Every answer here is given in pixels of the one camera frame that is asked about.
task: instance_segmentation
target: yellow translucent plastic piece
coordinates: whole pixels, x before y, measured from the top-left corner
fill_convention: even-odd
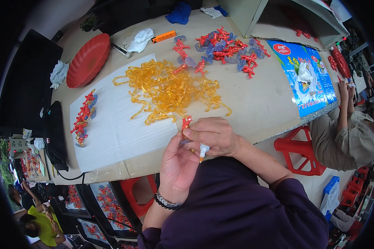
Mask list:
[[[206,104],[206,112],[210,110],[211,106],[213,109],[217,109],[220,105],[223,105],[229,110],[226,116],[231,114],[230,107],[223,104],[220,95],[216,93],[216,89],[219,88],[217,80],[211,81],[206,77],[191,77],[186,70],[174,74],[173,71],[176,69],[171,62],[166,60],[155,62],[152,59],[141,64],[141,67],[129,67],[125,76],[118,76],[112,80],[115,86],[128,83],[130,87],[134,88],[133,92],[129,91],[132,96],[131,101],[143,104],[141,110],[130,119],[145,111],[151,112],[145,120],[146,125],[166,118],[173,118],[173,122],[176,122],[173,113],[187,117],[184,109],[191,102],[198,100]],[[117,82],[120,78],[129,78],[129,80]],[[154,108],[152,108],[151,103],[139,100],[141,96],[137,94],[138,90],[144,93],[143,97],[151,98]]]

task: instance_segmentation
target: hand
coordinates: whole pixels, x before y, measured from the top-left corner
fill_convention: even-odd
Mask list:
[[[209,156],[233,157],[241,148],[241,137],[236,135],[233,128],[222,117],[205,117],[186,128],[183,134],[193,142],[186,143],[186,149],[199,151],[200,144],[210,147],[206,152]]]
[[[28,185],[28,183],[26,182],[25,179],[22,180],[22,182],[21,182],[21,186],[22,186],[22,188],[25,189],[25,190],[28,190],[28,189],[29,189],[29,185]]]
[[[353,100],[353,97],[356,95],[356,88],[348,87],[348,96],[349,100]]]
[[[339,87],[339,94],[341,95],[341,102],[348,102],[349,93],[348,93],[348,89],[347,89],[345,81],[340,81],[338,83],[338,87]]]
[[[54,229],[54,231],[60,230],[60,227],[58,226],[58,223],[56,221],[51,222],[51,227]]]
[[[181,132],[172,137],[162,156],[159,192],[168,202],[184,202],[199,165],[199,152],[179,147]]]
[[[47,209],[45,209],[44,211],[45,211],[45,215],[46,215],[46,217],[47,217],[50,221],[53,221],[53,216],[51,215],[49,209],[47,208]]]

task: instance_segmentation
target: cable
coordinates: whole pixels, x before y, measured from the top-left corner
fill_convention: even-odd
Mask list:
[[[75,177],[75,178],[72,178],[72,179],[69,179],[69,178],[64,177],[63,175],[61,175],[61,173],[60,173],[59,171],[57,171],[57,174],[58,174],[60,177],[64,178],[65,180],[68,180],[68,181],[73,181],[73,180],[79,179],[80,177],[83,177],[83,178],[82,178],[82,184],[84,184],[84,182],[85,182],[85,172],[83,172],[80,176]]]

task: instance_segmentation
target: glue bottle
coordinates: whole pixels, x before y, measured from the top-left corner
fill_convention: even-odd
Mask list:
[[[205,153],[209,150],[209,148],[209,146],[200,143],[199,163],[201,163],[204,160]]]

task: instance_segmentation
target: bracelet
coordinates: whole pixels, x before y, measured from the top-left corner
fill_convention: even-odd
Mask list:
[[[162,207],[164,208],[167,208],[169,210],[176,210],[176,209],[179,209],[183,204],[184,202],[176,202],[176,203],[171,203],[171,202],[168,202],[166,201],[160,194],[159,191],[157,191],[154,195],[154,200],[159,204],[161,205]]]

